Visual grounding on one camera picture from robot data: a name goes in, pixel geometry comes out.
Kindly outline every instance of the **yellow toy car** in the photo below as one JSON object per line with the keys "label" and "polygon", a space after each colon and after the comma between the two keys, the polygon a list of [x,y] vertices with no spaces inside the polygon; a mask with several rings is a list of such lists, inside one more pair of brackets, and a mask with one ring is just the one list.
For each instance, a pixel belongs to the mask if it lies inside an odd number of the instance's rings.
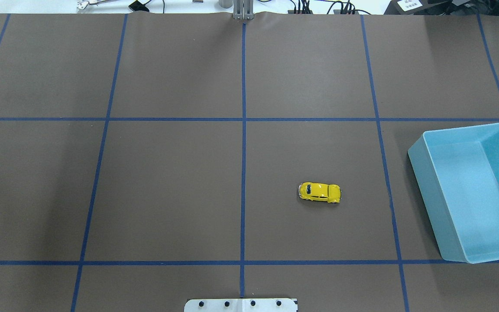
{"label": "yellow toy car", "polygon": [[298,195],[305,200],[336,204],[340,203],[341,191],[340,186],[336,184],[305,182],[299,185]]}

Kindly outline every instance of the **white label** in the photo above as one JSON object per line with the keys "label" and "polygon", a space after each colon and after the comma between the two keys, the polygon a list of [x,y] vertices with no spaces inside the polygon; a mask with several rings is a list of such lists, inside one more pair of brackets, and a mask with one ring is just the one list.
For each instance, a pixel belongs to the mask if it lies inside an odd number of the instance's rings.
{"label": "white label", "polygon": [[398,4],[400,4],[400,7],[404,10],[404,12],[420,8],[422,6],[419,0],[400,0],[398,1]]}

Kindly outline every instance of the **metal bracket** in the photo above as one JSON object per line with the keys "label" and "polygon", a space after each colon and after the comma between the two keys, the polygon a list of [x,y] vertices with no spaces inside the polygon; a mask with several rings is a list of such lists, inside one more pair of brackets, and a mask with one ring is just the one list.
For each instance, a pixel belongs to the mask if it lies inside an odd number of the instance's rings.
{"label": "metal bracket", "polygon": [[297,299],[192,299],[184,312],[298,312]]}
{"label": "metal bracket", "polygon": [[81,1],[81,0],[79,0],[77,2],[77,9],[78,10],[83,10],[87,6],[96,6],[96,5],[101,4],[101,3],[114,2],[114,1],[117,1],[117,0],[87,0],[87,1]]}
{"label": "metal bracket", "polygon": [[253,0],[234,0],[234,19],[253,19]]}

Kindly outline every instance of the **white plastic plate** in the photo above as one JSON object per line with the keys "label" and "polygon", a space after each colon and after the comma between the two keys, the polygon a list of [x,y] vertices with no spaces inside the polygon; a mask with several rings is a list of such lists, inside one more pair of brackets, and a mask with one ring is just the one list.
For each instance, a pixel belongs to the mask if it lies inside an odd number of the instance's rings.
{"label": "white plastic plate", "polygon": [[297,312],[298,300],[267,299],[192,299],[184,312]]}

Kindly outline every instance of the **black device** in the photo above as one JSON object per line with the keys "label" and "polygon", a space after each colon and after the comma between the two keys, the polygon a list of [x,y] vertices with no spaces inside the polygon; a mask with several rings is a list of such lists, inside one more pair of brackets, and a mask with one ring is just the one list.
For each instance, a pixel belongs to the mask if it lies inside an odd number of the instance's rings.
{"label": "black device", "polygon": [[149,9],[145,6],[147,4],[146,3],[141,3],[140,1],[136,0],[134,2],[132,2],[130,4],[130,6],[128,6],[133,12],[136,12],[136,11],[145,11],[145,12],[149,12]]}

